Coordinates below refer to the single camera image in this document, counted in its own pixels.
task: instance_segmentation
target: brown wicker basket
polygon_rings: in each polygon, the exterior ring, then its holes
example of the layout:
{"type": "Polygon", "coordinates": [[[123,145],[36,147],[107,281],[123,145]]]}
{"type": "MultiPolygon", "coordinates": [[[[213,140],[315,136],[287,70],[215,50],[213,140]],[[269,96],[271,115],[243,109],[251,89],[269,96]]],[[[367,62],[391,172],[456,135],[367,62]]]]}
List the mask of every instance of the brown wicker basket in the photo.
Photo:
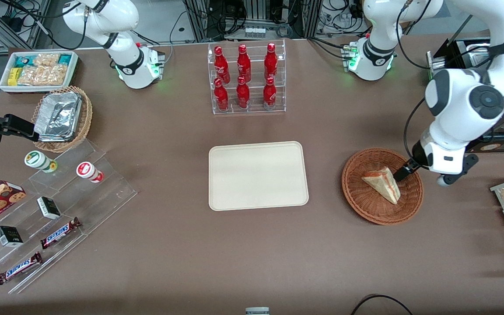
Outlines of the brown wicker basket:
{"type": "Polygon", "coordinates": [[[394,205],[365,183],[361,177],[366,172],[388,167],[393,173],[406,159],[388,149],[370,148],[354,154],[342,173],[342,189],[351,207],[365,219],[382,225],[404,223],[421,207],[424,186],[419,174],[414,173],[398,183],[400,199],[394,205]]]}
{"type": "MultiPolygon", "coordinates": [[[[92,119],[92,104],[91,100],[88,99],[87,94],[80,88],[76,86],[68,86],[65,88],[60,88],[59,90],[55,90],[50,92],[50,94],[60,94],[66,92],[77,92],[82,98],[83,102],[81,104],[81,109],[79,113],[79,122],[77,123],[77,135],[71,142],[34,142],[34,145],[40,149],[45,151],[51,151],[55,153],[62,153],[66,150],[78,146],[83,139],[87,137],[88,130],[91,127],[91,119],[92,119]]],[[[38,111],[40,110],[40,105],[42,105],[42,100],[38,102],[38,106],[34,110],[34,115],[32,115],[32,123],[36,122],[36,118],[38,118],[38,111]]]]}

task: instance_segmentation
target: red bottle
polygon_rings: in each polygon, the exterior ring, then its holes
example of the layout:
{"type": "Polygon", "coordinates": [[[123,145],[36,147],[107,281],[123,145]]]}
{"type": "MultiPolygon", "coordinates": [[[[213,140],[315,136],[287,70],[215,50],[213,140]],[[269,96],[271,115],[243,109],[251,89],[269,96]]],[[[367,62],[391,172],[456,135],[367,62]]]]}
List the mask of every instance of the red bottle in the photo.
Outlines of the red bottle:
{"type": "Polygon", "coordinates": [[[246,45],[238,45],[238,60],[236,60],[238,65],[238,75],[244,76],[246,82],[252,80],[252,66],[250,66],[250,57],[246,52],[246,45]]]}
{"type": "Polygon", "coordinates": [[[227,58],[223,56],[223,50],[220,46],[214,48],[215,51],[215,71],[217,77],[223,80],[223,83],[228,84],[231,81],[231,76],[228,74],[227,58]]]}
{"type": "Polygon", "coordinates": [[[269,78],[270,76],[275,77],[277,74],[277,55],[276,55],[276,44],[270,42],[268,44],[268,53],[266,54],[266,59],[264,59],[264,77],[269,78]]]}
{"type": "Polygon", "coordinates": [[[238,105],[240,108],[248,109],[248,106],[250,106],[250,88],[248,88],[244,76],[238,77],[236,95],[238,95],[238,105]]]}
{"type": "Polygon", "coordinates": [[[213,93],[215,94],[215,100],[217,101],[217,106],[220,111],[226,112],[228,111],[228,94],[227,90],[223,87],[223,82],[220,78],[215,78],[214,82],[215,89],[213,93]]]}
{"type": "Polygon", "coordinates": [[[270,76],[266,79],[266,86],[264,86],[264,108],[272,110],[276,107],[276,87],[273,85],[273,77],[270,76]]]}

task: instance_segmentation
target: snickers bar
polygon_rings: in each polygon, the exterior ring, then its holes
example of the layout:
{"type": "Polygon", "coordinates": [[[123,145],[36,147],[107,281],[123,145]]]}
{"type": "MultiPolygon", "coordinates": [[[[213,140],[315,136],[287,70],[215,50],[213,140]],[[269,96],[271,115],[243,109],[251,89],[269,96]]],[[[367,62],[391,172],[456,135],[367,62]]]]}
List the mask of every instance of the snickers bar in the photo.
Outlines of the snickers bar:
{"type": "Polygon", "coordinates": [[[73,231],[80,225],[81,222],[79,222],[79,219],[75,217],[74,219],[69,221],[66,225],[61,227],[58,231],[55,231],[47,238],[41,240],[40,243],[42,243],[42,249],[47,249],[48,246],[50,246],[52,243],[59,241],[60,239],[68,235],[71,231],[73,231]]]}
{"type": "Polygon", "coordinates": [[[39,252],[36,252],[34,256],[30,257],[29,259],[23,261],[22,263],[19,263],[12,269],[9,269],[6,273],[0,273],[0,285],[3,283],[6,283],[9,281],[12,277],[15,277],[16,275],[26,271],[26,269],[38,265],[42,263],[42,256],[40,256],[39,252]]]}

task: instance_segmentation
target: brown table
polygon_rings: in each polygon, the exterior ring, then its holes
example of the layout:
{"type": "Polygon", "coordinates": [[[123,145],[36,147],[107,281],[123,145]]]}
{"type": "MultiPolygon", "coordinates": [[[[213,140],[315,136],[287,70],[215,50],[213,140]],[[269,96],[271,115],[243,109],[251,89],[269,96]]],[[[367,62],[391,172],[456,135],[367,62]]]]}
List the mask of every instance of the brown table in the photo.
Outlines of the brown table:
{"type": "MultiPolygon", "coordinates": [[[[404,43],[422,63],[445,38],[404,43]]],[[[89,138],[140,193],[26,291],[0,287],[0,314],[238,315],[266,305],[274,315],[334,315],[370,293],[416,314],[504,313],[504,217],[488,189],[504,182],[504,154],[480,155],[450,188],[422,171],[425,199],[412,220],[367,222],[343,196],[342,168],[367,147],[403,152],[404,122],[427,74],[400,56],[383,79],[366,82],[306,40],[286,43],[288,110],[251,117],[211,113],[207,45],[177,46],[164,80],[143,90],[118,80],[104,50],[79,50],[76,83],[94,106],[89,138]],[[212,147],[292,140],[304,148],[305,206],[209,208],[212,147]]],[[[2,93],[0,114],[30,118],[39,99],[2,93]]],[[[416,114],[410,143],[430,121],[428,110],[416,114]]],[[[34,173],[22,163],[33,148],[5,137],[0,179],[34,173]]]]}

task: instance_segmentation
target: white plastic tray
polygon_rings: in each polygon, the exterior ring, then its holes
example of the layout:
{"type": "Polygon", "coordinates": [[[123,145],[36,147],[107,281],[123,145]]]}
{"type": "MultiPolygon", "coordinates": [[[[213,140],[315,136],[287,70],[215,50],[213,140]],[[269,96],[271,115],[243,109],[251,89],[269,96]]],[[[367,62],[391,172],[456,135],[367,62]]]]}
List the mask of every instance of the white plastic tray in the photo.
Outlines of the white plastic tray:
{"type": "Polygon", "coordinates": [[[296,141],[216,146],[210,150],[214,211],[302,206],[305,161],[296,141]]]}
{"type": "Polygon", "coordinates": [[[0,89],[4,92],[8,93],[37,93],[37,92],[49,92],[53,90],[57,90],[58,88],[66,88],[70,85],[72,78],[74,77],[75,67],[77,65],[78,56],[75,52],[69,50],[40,50],[37,52],[13,52],[9,56],[9,60],[7,61],[7,65],[5,66],[5,71],[1,76],[0,80],[0,89]],[[9,73],[11,68],[13,68],[14,64],[17,61],[18,56],[25,55],[35,55],[35,54],[62,54],[62,55],[71,55],[71,60],[69,65],[67,66],[66,78],[63,80],[62,85],[45,85],[45,86],[9,86],[7,85],[7,80],[9,78],[9,73]]]}

